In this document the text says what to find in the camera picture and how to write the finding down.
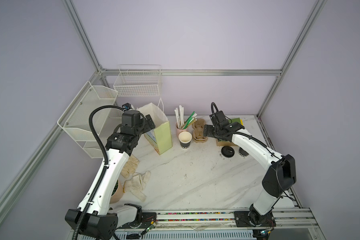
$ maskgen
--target metal beam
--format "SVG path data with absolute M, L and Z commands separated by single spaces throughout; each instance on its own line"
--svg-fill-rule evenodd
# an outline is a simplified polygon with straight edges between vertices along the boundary
M 99 72 L 95 72 L 91 79 L 89 80 L 91 84 L 100 80 L 101 75 Z M 74 110 L 75 106 L 79 103 L 82 95 L 88 90 L 87 88 L 82 88 L 81 91 L 77 94 L 77 96 L 73 99 L 73 101 L 69 105 L 69 111 L 66 112 L 66 115 L 70 115 Z M 9 188 L 5 191 L 5 193 L 0 198 L 0 226 L 10 214 L 11 210 L 14 208 L 17 201 L 22 196 L 24 190 L 27 188 L 33 177 L 36 175 L 40 166 L 43 164 L 43 161 L 49 150 L 53 147 L 57 138 L 61 134 L 62 129 L 55 124 L 52 130 L 48 133 L 48 136 L 44 139 L 41 145 L 37 148 L 37 150 L 33 153 L 32 157 L 28 160 L 26 165 L 22 168 L 20 173 L 17 175 L 15 180 L 11 183 Z
M 118 69 L 101 70 L 103 76 L 117 76 Z M 162 69 L 163 76 L 279 76 L 280 69 Z
M 267 108 L 269 102 L 273 98 L 273 95 L 275 94 L 276 90 L 278 89 L 279 85 L 281 84 L 281 81 L 283 80 L 285 74 L 287 73 L 289 67 L 291 66 L 294 58 L 296 57 L 298 51 L 300 50 L 304 40 L 307 38 L 307 34 L 309 33 L 310 29 L 312 28 L 313 23 L 316 21 L 317 17 L 319 16 L 321 10 L 323 9 L 325 3 L 327 0 L 317 0 L 314 4 L 313 8 L 311 9 L 311 12 L 308 15 L 308 18 L 306 19 L 302 29 L 299 32 L 298 37 L 296 38 L 291 50 L 289 51 L 289 54 L 287 58 L 284 61 L 283 67 L 281 68 L 282 73 L 280 76 L 277 76 L 275 81 L 273 82 L 273 85 L 271 89 L 269 90 L 267 97 L 265 98 L 263 104 L 260 107 L 259 112 L 257 113 L 258 117 L 261 117 Z
M 83 24 L 81 23 L 79 15 L 77 14 L 77 10 L 75 8 L 75 5 L 73 4 L 73 1 L 72 0 L 62 0 L 62 2 L 64 4 L 65 9 L 67 10 L 69 17 L 71 18 L 73 26 L 75 27 L 76 32 L 79 35 L 81 42 L 83 43 L 87 53 L 89 54 L 92 64 L 97 69 L 97 71 L 100 71 L 101 65 L 99 64 L 96 54 L 93 51 L 91 42 L 89 41 L 87 33 L 84 30 Z

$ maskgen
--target paper bag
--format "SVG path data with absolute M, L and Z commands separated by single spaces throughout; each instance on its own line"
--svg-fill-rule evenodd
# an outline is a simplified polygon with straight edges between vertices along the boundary
M 168 118 L 164 112 L 153 103 L 142 106 L 137 110 L 144 114 L 144 116 L 149 114 L 155 123 L 155 129 L 144 133 L 144 136 L 155 148 L 157 153 L 161 155 L 163 152 L 170 149 L 172 147 L 171 129 Z

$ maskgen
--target table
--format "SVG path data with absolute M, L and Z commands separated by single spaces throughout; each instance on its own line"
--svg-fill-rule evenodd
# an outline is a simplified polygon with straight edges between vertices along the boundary
M 211 124 L 209 116 L 200 116 Z M 254 115 L 240 117 L 244 127 L 257 139 L 265 142 Z M 251 156 L 243 158 L 239 147 L 233 147 L 235 155 L 226 158 L 216 140 L 209 138 L 205 143 L 192 140 L 188 149 L 182 149 L 175 135 L 175 117 L 169 116 L 173 147 L 162 155 L 154 150 L 145 137 L 141 137 L 132 154 L 140 160 L 136 172 L 151 172 L 151 178 L 143 193 L 147 196 L 141 202 L 127 192 L 119 202 L 111 204 L 115 208 L 132 203 L 144 210 L 206 210 L 248 208 L 259 196 L 261 181 L 266 173 Z M 119 186 L 124 185 L 122 176 Z M 275 208 L 293 208 L 288 198 L 280 199 Z

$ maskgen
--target black cup lid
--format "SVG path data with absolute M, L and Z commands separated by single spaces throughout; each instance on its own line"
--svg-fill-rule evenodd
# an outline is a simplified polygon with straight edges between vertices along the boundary
M 221 149 L 221 154 L 224 156 L 224 157 L 233 157 L 235 155 L 235 151 L 233 150 L 232 147 L 230 146 L 224 146 L 222 149 Z

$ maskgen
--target white wire basket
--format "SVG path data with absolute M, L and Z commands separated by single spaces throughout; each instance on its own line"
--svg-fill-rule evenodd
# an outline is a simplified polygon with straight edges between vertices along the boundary
M 119 65 L 113 85 L 119 97 L 159 96 L 162 80 L 160 65 Z
M 113 105 L 116 101 L 117 91 L 105 86 L 93 86 L 89 82 L 84 85 L 84 88 L 86 87 L 88 90 L 77 103 L 72 113 L 67 118 L 65 117 L 66 112 L 64 112 L 58 120 L 58 125 L 77 142 L 91 158 L 102 158 L 103 155 L 100 147 L 89 127 L 89 115 L 100 106 Z M 117 109 L 102 109 L 93 117 L 93 126 L 103 143 L 106 143 L 107 137 L 120 122 L 121 113 L 117 113 Z M 104 129 L 105 125 L 109 125 L 106 131 Z

